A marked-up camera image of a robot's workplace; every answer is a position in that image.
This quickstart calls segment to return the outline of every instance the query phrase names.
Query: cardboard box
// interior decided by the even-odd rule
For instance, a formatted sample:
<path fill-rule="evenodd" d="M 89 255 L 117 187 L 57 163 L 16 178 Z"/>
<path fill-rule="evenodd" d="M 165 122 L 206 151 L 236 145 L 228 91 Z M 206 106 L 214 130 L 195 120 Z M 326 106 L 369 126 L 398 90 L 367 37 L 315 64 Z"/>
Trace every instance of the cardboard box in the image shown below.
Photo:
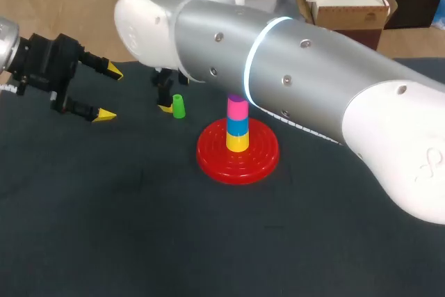
<path fill-rule="evenodd" d="M 327 28 L 376 50 L 385 24 L 397 10 L 396 0 L 389 6 L 337 6 L 319 8 L 316 20 L 306 0 L 297 0 L 300 14 L 309 24 Z"/>

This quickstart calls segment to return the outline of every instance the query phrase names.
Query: silver robot arm segment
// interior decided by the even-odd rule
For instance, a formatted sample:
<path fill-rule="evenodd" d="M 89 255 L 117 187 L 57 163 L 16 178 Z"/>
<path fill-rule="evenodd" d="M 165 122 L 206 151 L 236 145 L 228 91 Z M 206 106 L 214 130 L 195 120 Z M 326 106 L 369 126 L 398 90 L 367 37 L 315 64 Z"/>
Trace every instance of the silver robot arm segment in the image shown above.
<path fill-rule="evenodd" d="M 0 17 L 0 74 L 8 71 L 20 43 L 19 25 Z"/>
<path fill-rule="evenodd" d="M 115 22 L 141 63 L 346 144 L 397 205 L 445 224 L 444 85 L 338 33 L 227 3 L 119 0 Z"/>

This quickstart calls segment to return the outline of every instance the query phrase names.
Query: black mat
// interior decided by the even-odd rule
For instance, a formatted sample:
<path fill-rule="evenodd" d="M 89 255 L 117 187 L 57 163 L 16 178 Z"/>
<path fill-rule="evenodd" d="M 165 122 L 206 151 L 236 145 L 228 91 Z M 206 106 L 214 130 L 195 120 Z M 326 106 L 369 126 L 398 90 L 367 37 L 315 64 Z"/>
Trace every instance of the black mat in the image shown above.
<path fill-rule="evenodd" d="M 445 61 L 404 63 L 445 80 Z M 1 297 L 445 296 L 445 227 L 399 209 L 346 148 L 252 109 L 280 164 L 254 186 L 215 183 L 195 143 L 225 95 L 175 84 L 175 120 L 146 67 L 118 67 L 122 82 L 81 68 L 70 88 L 115 122 L 1 94 Z"/>

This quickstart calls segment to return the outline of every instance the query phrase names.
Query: red plastic base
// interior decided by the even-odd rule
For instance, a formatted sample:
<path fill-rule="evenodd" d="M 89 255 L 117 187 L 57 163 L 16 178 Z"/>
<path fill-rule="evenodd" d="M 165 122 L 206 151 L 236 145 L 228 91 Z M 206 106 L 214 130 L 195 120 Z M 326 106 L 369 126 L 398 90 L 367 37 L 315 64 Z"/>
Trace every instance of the red plastic base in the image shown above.
<path fill-rule="evenodd" d="M 280 160 L 278 140 L 264 123 L 249 119 L 249 148 L 241 153 L 227 149 L 226 119 L 209 125 L 197 141 L 197 162 L 216 181 L 242 185 L 257 182 L 275 169 Z"/>

